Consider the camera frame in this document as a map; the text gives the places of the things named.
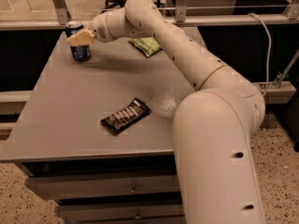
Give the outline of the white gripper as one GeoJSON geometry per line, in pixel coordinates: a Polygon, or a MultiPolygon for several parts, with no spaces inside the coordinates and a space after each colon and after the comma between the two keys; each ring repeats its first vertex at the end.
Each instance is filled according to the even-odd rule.
{"type": "Polygon", "coordinates": [[[72,34],[67,38],[68,45],[71,47],[91,45],[95,38],[103,43],[114,41],[116,37],[108,29],[107,17],[107,13],[96,16],[91,22],[91,30],[81,29],[72,34]]]}

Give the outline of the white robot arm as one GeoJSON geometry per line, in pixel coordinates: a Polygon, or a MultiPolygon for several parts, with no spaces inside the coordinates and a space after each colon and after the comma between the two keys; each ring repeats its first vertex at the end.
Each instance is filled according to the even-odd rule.
{"type": "Polygon", "coordinates": [[[164,20],[151,0],[127,0],[71,35],[71,46],[151,36],[194,92],[178,106],[173,144],[186,224],[266,224],[250,149],[265,114],[261,92],[164,20]]]}

